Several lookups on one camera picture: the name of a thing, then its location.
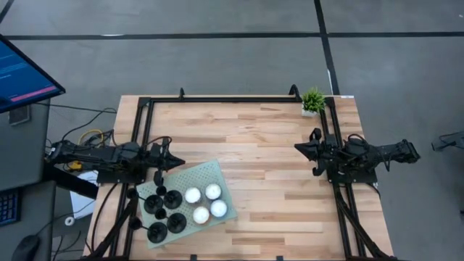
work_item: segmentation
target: metal bracket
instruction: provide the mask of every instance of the metal bracket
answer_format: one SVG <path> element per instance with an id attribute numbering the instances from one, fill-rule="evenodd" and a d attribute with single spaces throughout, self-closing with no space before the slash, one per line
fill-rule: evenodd
<path id="1" fill-rule="evenodd" d="M 298 102 L 302 102 L 302 97 L 299 96 L 299 91 L 298 91 L 298 88 L 296 85 L 292 85 L 290 87 L 290 92 L 289 92 L 289 95 L 295 95 L 295 99 L 298 101 Z"/>
<path id="2" fill-rule="evenodd" d="M 183 97 L 186 95 L 185 91 L 183 91 L 183 88 L 179 91 L 179 101 L 183 101 Z"/>

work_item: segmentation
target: white pot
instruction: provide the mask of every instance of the white pot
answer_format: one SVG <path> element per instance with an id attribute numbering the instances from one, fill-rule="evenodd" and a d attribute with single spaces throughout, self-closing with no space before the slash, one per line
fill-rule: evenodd
<path id="1" fill-rule="evenodd" d="M 303 104 L 302 104 L 302 116 L 303 117 L 315 117 L 317 114 L 318 114 L 317 112 L 305 111 L 303 109 Z"/>

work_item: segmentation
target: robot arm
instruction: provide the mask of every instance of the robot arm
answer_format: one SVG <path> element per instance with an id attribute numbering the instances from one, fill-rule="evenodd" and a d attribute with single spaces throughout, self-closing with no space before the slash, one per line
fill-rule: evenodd
<path id="1" fill-rule="evenodd" d="M 318 162 L 313 175 L 321 175 L 329 165 L 335 165 L 340 173 L 372 172 L 378 164 L 384 163 L 389 171 L 389 163 L 414 163 L 420 158 L 412 143 L 402 140 L 396 144 L 373 146 L 363 137 L 352 134 L 344 141 L 342 148 L 337 146 L 335 135 L 329 134 L 326 140 L 319 128 L 310 135 L 310 142 L 295 144 L 295 148 L 311 161 Z"/>
<path id="2" fill-rule="evenodd" d="M 51 164 L 66 164 L 79 161 L 90 165 L 92 170 L 110 175 L 134 175 L 144 173 L 149 167 L 158 169 L 157 173 L 168 171 L 185 164 L 185 161 L 169 152 L 170 137 L 163 137 L 162 144 L 153 143 L 150 151 L 135 142 L 118 146 L 96 147 L 81 146 L 71 141 L 59 141 L 52 144 L 46 161 Z"/>

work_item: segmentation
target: butcher block tabletop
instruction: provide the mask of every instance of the butcher block tabletop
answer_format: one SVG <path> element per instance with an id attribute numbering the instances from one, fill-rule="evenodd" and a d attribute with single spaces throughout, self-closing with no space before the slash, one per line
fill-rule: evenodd
<path id="1" fill-rule="evenodd" d="M 131 140 L 139 97 L 121 97 L 117 144 Z M 334 99 L 343 138 L 362 135 L 355 99 Z M 321 128 L 319 117 L 302 117 L 301 111 L 299 103 L 155 103 L 149 140 L 172 137 L 170 152 L 186 161 L 165 175 L 218 160 L 239 214 L 155 249 L 148 249 L 145 230 L 134 231 L 130 260 L 190 260 L 191 254 L 198 260 L 344 260 L 332 185 L 325 173 L 313 176 L 315 163 L 294 148 L 308 141 L 314 128 Z M 146 115 L 145 107 L 139 144 Z M 327 117 L 333 133 L 330 113 Z M 151 169 L 146 180 L 152 182 L 153 175 Z M 111 187 L 104 184 L 99 189 L 89 243 L 96 214 Z M 101 212 L 95 247 L 114 225 L 121 187 L 117 185 Z M 360 223 L 382 251 L 393 254 L 378 194 L 365 184 L 353 184 L 353 189 Z M 137 215 L 141 217 L 140 207 Z M 352 253 L 357 255 L 354 231 L 347 224 Z M 123 253 L 126 228 L 121 230 L 117 255 Z"/>

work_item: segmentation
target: monitor screen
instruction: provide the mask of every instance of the monitor screen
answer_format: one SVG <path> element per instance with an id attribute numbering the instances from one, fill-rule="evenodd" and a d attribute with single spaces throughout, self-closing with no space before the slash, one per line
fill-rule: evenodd
<path id="1" fill-rule="evenodd" d="M 12 43 L 0 40 L 0 113 L 65 92 Z"/>

